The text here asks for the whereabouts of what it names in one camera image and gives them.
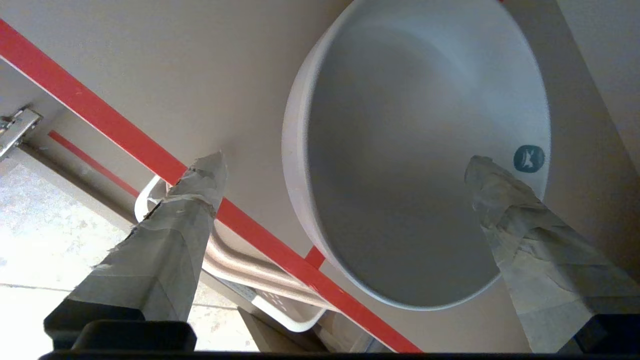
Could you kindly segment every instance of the gray tape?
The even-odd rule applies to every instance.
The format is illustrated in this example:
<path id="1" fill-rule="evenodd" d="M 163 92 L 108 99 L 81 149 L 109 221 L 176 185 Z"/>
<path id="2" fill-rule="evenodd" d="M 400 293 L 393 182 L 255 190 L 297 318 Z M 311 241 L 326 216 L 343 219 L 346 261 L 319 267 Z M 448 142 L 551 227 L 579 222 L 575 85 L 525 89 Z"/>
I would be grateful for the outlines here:
<path id="1" fill-rule="evenodd" d="M 186 321 L 226 178 L 220 152 L 198 159 L 68 298 Z"/>
<path id="2" fill-rule="evenodd" d="M 465 183 L 532 350 L 558 351 L 595 314 L 640 311 L 640 286 L 526 184 L 480 156 Z"/>

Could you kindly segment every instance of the round basin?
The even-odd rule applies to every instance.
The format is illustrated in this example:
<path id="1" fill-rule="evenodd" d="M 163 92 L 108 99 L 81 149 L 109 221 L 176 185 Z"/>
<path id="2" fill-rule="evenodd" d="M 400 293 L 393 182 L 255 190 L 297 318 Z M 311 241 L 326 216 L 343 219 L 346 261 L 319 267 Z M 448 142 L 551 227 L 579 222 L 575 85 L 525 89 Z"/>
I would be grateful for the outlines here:
<path id="1" fill-rule="evenodd" d="M 307 56 L 283 130 L 287 189 L 330 263 L 393 306 L 437 310 L 497 278 L 465 188 L 491 157 L 542 198 L 550 119 L 496 0 L 356 1 Z"/>

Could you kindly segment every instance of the logo sticker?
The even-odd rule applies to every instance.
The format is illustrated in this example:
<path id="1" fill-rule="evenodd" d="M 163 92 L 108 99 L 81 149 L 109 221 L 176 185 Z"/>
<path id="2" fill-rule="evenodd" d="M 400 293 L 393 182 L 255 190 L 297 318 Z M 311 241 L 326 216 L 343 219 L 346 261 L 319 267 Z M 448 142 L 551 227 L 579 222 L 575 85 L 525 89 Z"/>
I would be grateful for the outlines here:
<path id="1" fill-rule="evenodd" d="M 523 145 L 513 155 L 513 166 L 521 172 L 533 173 L 545 164 L 545 152 L 535 145 Z"/>

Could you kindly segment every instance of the beige wall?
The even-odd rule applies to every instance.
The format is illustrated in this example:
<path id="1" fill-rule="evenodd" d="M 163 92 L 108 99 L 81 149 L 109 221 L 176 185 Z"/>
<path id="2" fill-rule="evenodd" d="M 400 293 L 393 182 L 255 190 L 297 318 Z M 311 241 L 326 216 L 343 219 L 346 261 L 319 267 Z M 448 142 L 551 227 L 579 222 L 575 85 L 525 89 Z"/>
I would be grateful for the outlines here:
<path id="1" fill-rule="evenodd" d="M 640 179 L 555 0 L 506 1 L 538 59 L 552 119 L 545 204 L 640 281 Z"/>
<path id="2" fill-rule="evenodd" d="M 640 1 L 560 0 L 558 5 L 640 172 Z"/>

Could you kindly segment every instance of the gray floor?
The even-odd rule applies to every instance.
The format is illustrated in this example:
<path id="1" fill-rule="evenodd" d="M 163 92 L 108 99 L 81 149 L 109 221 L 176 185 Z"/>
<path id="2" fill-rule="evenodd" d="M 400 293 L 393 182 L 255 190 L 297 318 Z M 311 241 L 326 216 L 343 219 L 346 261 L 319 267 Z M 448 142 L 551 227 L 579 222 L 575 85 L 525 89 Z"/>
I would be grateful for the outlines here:
<path id="1" fill-rule="evenodd" d="M 0 178 L 0 358 L 51 350 L 42 320 L 126 233 L 21 164 Z M 257 351 L 236 305 L 199 284 L 199 350 Z"/>

